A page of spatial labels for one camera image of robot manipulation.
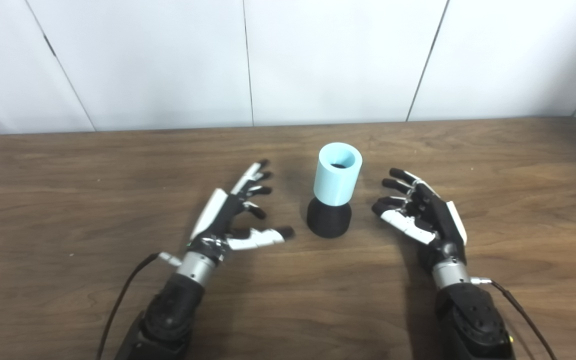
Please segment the robotic hand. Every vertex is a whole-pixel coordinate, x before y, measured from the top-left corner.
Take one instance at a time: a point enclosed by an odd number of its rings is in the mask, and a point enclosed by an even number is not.
[[[455,204],[398,168],[382,185],[405,196],[377,200],[372,210],[418,242],[418,259],[438,288],[435,315],[446,360],[514,360],[512,342],[482,280],[466,271],[466,230]]]
[[[285,242],[291,227],[267,230],[233,229],[233,218],[250,212],[259,219],[265,212],[249,201],[272,189],[259,182],[272,174],[261,171],[268,160],[252,164],[230,193],[215,189],[194,226],[183,259],[169,253],[158,255],[176,267],[163,290],[133,322],[115,360],[180,360],[185,357],[197,306],[208,280],[230,251],[255,249]]]

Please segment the black pedestal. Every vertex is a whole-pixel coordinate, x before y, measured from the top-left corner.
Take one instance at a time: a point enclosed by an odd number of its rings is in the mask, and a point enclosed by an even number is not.
[[[318,198],[313,198],[308,205],[306,223],[316,235],[333,239],[342,236],[348,230],[352,214],[349,203],[331,206]]]

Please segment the light blue cup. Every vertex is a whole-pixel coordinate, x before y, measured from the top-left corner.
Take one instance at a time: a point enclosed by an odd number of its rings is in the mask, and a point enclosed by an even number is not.
[[[333,142],[323,146],[315,175],[317,199],[331,207],[348,203],[353,197],[363,161],[361,153],[347,143]]]

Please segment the black cable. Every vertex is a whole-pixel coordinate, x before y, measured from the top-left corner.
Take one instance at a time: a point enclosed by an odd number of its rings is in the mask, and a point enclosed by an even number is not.
[[[142,271],[143,268],[145,268],[146,266],[148,266],[148,264],[150,264],[155,259],[157,259],[157,257],[159,255],[160,255],[160,253],[158,253],[158,252],[151,253],[150,255],[148,255],[148,257],[146,257],[144,260],[142,260],[142,262],[140,262],[137,265],[137,267],[135,267],[135,269],[132,271],[130,276],[128,276],[128,278],[126,279],[126,282],[123,284],[121,292],[119,292],[119,296],[117,297],[117,300],[114,302],[114,306],[112,306],[112,310],[110,311],[110,316],[108,316],[108,321],[106,321],[106,323],[105,323],[105,328],[103,329],[103,333],[101,335],[101,342],[99,342],[99,348],[96,351],[96,360],[101,360],[101,354],[104,352],[104,346],[106,344],[106,338],[108,337],[108,333],[110,332],[110,325],[112,325],[112,323],[113,323],[113,319],[115,318],[115,314],[117,313],[117,310],[119,309],[119,305],[122,303],[122,300],[124,300],[124,296],[126,294],[126,291],[128,291],[128,287],[130,287],[131,281],[133,281],[135,276],[140,271]]]
[[[528,316],[526,310],[524,310],[524,308],[519,304],[519,302],[517,301],[517,299],[515,299],[513,294],[511,294],[510,291],[504,289],[502,285],[500,285],[498,282],[494,280],[491,280],[490,284],[493,287],[496,287],[501,292],[501,294],[503,294],[503,296],[506,299],[508,299],[508,301],[510,301],[512,306],[514,306],[514,308],[517,309],[517,312],[519,312],[519,314],[521,314],[521,316],[526,320],[526,323],[530,325],[530,328],[532,329],[532,331],[534,331],[534,334],[537,335],[539,341],[543,344],[543,347],[546,348],[546,351],[548,352],[548,355],[550,355],[550,358],[552,360],[557,360],[557,357],[555,356],[553,349],[551,349],[551,346],[548,344],[548,341],[546,341],[546,338],[544,338],[544,335],[542,335],[542,333],[539,331],[537,325],[535,325],[532,319],[530,319],[530,316]]]

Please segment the wood grain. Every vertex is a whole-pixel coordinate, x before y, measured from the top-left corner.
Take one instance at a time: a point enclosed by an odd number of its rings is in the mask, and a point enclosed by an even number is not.
[[[309,232],[321,146],[348,142],[364,165],[341,238]],[[439,360],[432,280],[373,201],[396,166],[457,204],[471,275],[505,285],[560,359],[576,360],[576,119],[370,123],[0,136],[0,359],[89,360],[112,303],[149,253],[179,251],[215,187],[272,161],[266,221],[290,243],[234,253],[199,309],[190,360]],[[135,280],[110,332],[128,325],[171,272]],[[518,359],[544,349],[490,289]]]

